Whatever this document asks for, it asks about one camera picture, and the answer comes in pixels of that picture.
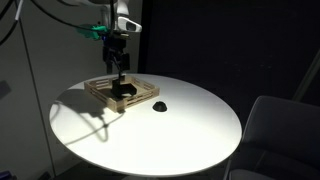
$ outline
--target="table top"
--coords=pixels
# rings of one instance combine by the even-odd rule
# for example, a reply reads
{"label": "table top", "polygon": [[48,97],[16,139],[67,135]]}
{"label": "table top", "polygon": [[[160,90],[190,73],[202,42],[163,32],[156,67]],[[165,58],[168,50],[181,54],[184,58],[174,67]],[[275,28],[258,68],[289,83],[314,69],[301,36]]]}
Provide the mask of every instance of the table top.
{"label": "table top", "polygon": [[[240,121],[216,95],[173,78],[130,75],[160,87],[160,95],[119,114],[85,92],[83,82],[76,84],[50,110],[51,128],[61,143],[89,163],[142,177],[203,171],[239,145]],[[153,110],[158,101],[167,105],[166,112]]]}

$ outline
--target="dark background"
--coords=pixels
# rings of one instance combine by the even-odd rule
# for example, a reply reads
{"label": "dark background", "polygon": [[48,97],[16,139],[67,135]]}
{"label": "dark background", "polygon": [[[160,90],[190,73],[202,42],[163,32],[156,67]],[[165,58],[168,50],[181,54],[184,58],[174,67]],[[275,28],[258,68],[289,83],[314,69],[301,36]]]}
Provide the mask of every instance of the dark background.
{"label": "dark background", "polygon": [[[139,73],[196,84],[245,124],[255,99],[292,99],[320,45],[314,0],[147,0]],[[320,105],[319,73],[302,102]]]}

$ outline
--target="table leg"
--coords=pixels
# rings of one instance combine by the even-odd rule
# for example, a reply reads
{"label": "table leg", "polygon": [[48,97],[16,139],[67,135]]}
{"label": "table leg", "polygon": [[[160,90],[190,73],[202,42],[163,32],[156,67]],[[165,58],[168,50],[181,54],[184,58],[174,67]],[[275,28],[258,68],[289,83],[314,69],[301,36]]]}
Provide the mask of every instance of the table leg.
{"label": "table leg", "polygon": [[136,177],[136,176],[127,176],[123,178],[122,180],[158,180],[157,178],[151,178],[151,177]]}

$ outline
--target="gray chair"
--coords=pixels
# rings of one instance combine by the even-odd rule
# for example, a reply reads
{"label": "gray chair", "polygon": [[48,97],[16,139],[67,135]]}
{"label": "gray chair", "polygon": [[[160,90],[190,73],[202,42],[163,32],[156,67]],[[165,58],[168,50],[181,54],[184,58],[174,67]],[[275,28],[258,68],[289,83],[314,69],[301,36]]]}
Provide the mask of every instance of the gray chair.
{"label": "gray chair", "polygon": [[320,180],[319,170],[320,107],[260,96],[224,178]]}

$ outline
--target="green component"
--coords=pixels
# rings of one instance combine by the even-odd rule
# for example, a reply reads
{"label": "green component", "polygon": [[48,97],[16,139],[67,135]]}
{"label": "green component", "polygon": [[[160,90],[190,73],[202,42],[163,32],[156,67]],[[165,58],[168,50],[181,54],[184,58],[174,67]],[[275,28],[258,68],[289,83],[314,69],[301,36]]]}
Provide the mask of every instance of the green component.
{"label": "green component", "polygon": [[[83,24],[81,27],[84,27],[86,29],[92,29],[95,31],[101,31],[101,32],[108,32],[108,28],[105,26],[100,25],[92,25],[92,24]],[[86,38],[92,38],[92,39],[100,39],[100,35],[95,31],[89,31],[85,29],[77,28],[77,32],[80,34],[83,34]]]}

